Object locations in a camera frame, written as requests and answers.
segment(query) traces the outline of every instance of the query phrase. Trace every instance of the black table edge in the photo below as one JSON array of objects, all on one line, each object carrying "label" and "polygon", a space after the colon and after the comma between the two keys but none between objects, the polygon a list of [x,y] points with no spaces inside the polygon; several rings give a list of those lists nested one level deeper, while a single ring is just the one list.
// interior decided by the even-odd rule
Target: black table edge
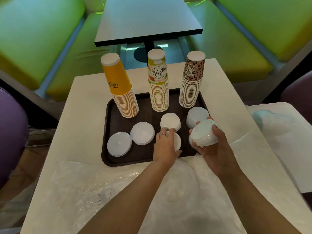
[{"label": "black table edge", "polygon": [[110,45],[117,45],[117,44],[124,44],[124,43],[127,43],[127,44],[142,43],[142,42],[145,42],[146,40],[160,41],[160,40],[177,39],[178,37],[196,35],[196,34],[202,34],[202,28],[196,29],[196,30],[187,30],[187,31],[180,31],[180,32],[157,34],[157,35],[146,35],[146,36],[140,36],[140,37],[125,38],[125,39],[113,39],[113,40],[99,41],[99,42],[94,42],[94,43],[97,47],[103,47],[103,46],[110,46]]}]

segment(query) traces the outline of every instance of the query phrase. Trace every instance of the tray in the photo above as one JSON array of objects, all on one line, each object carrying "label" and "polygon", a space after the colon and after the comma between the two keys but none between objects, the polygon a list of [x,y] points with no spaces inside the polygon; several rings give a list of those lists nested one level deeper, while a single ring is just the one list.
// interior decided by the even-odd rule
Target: tray
[{"label": "tray", "polygon": [[[102,146],[102,161],[110,167],[124,166],[135,163],[149,162],[153,160],[154,139],[147,145],[137,145],[132,142],[131,149],[122,157],[111,156],[107,151],[107,141],[115,133],[124,131],[130,134],[132,127],[138,122],[148,122],[155,130],[155,134],[160,131],[160,119],[168,113],[173,112],[177,114],[181,120],[181,129],[177,132],[180,136],[182,145],[180,150],[183,151],[181,157],[193,156],[196,150],[191,147],[188,142],[189,128],[186,125],[186,117],[190,108],[184,108],[179,104],[180,89],[169,90],[169,108],[164,112],[155,112],[152,109],[149,93],[136,94],[138,101],[139,112],[133,118],[124,118],[114,100],[108,102],[106,109],[106,119],[104,126],[104,137]],[[199,92],[195,107],[203,107],[207,110],[205,102]]]}]

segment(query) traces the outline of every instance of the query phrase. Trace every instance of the table base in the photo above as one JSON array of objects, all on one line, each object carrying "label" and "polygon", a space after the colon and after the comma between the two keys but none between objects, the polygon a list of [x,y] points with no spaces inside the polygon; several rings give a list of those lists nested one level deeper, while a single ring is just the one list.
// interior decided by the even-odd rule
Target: table base
[{"label": "table base", "polygon": [[135,59],[139,62],[147,62],[147,54],[152,49],[162,49],[161,47],[154,45],[153,41],[146,41],[144,42],[144,45],[137,48],[135,52],[133,53],[133,56]]}]

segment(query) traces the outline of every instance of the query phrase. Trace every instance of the person's right hand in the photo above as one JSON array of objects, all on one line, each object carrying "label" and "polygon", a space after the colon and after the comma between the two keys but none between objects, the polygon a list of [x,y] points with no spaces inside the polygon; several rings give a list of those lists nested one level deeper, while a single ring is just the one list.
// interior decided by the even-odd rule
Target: person's right hand
[{"label": "person's right hand", "polygon": [[208,167],[217,177],[240,173],[241,169],[224,132],[218,129],[216,125],[212,126],[212,131],[218,138],[218,143],[202,148],[192,141],[193,147],[202,155]]}]

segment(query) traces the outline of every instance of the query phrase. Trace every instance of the purple chair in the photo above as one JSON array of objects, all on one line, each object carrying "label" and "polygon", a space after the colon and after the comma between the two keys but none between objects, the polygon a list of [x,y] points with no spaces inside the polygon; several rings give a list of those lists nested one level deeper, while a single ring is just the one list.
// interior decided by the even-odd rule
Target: purple chair
[{"label": "purple chair", "polygon": [[23,108],[0,87],[0,189],[16,168],[28,140],[28,119]]},{"label": "purple chair", "polygon": [[312,125],[312,71],[288,86],[282,93],[280,100],[293,105]]}]

